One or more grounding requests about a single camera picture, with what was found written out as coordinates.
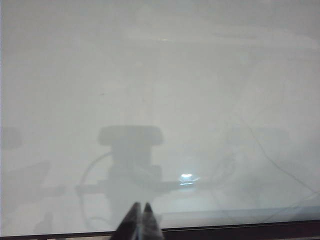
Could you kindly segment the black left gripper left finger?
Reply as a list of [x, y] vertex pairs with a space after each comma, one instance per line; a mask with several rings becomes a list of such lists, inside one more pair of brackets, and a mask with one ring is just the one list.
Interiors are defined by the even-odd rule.
[[142, 220], [141, 204], [135, 202], [115, 231], [116, 240], [135, 240]]

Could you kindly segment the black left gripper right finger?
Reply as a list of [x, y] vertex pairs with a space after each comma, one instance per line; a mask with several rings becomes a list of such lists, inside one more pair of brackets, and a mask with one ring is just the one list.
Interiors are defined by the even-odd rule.
[[164, 240], [164, 235], [149, 202], [145, 204], [141, 222], [142, 240]]

